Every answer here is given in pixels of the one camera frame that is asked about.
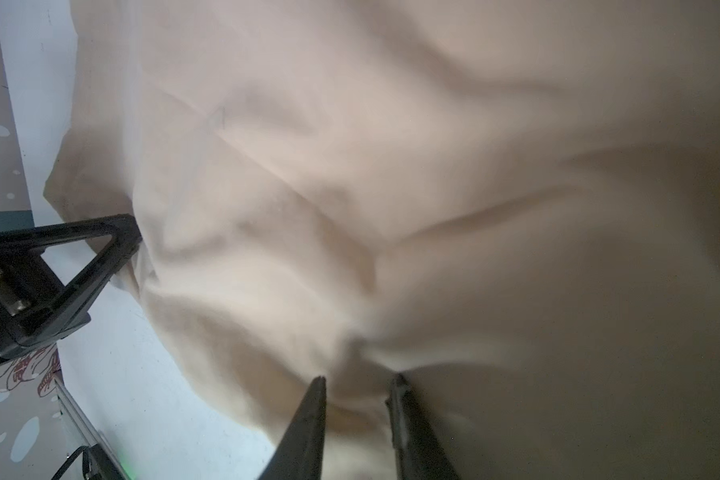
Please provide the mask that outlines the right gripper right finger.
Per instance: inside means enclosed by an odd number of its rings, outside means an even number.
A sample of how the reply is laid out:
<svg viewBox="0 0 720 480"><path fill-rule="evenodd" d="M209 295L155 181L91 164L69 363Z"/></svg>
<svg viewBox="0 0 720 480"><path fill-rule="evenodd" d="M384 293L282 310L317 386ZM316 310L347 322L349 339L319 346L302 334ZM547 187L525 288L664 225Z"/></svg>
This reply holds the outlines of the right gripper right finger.
<svg viewBox="0 0 720 480"><path fill-rule="evenodd" d="M411 384L397 374L385 401L392 430L397 478L458 479L427 417L419 405Z"/></svg>

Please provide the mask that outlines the beige shorts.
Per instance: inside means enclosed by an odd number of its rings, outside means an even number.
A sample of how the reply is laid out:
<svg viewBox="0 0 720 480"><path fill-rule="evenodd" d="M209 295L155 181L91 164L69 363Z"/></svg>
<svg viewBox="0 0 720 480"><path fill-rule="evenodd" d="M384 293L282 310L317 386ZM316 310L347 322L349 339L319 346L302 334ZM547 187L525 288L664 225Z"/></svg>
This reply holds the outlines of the beige shorts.
<svg viewBox="0 0 720 480"><path fill-rule="evenodd" d="M720 1L74 1L58 214L194 391L395 475L720 478Z"/></svg>

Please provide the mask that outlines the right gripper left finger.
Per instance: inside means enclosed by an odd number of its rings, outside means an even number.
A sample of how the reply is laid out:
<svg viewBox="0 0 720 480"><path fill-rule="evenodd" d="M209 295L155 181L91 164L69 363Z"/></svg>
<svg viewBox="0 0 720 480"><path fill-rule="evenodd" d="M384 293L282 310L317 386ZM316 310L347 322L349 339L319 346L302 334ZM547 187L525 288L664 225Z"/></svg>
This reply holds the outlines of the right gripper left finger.
<svg viewBox="0 0 720 480"><path fill-rule="evenodd" d="M326 433L326 378L312 380L259 480L320 480Z"/></svg>

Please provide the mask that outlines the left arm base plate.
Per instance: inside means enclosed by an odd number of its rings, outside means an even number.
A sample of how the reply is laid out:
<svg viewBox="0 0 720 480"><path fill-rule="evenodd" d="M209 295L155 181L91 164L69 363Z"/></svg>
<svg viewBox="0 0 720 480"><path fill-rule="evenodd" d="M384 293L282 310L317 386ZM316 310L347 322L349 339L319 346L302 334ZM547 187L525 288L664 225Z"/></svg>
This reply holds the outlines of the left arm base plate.
<svg viewBox="0 0 720 480"><path fill-rule="evenodd" d="M122 468L101 444L88 446L82 452L82 475L85 480L127 480Z"/></svg>

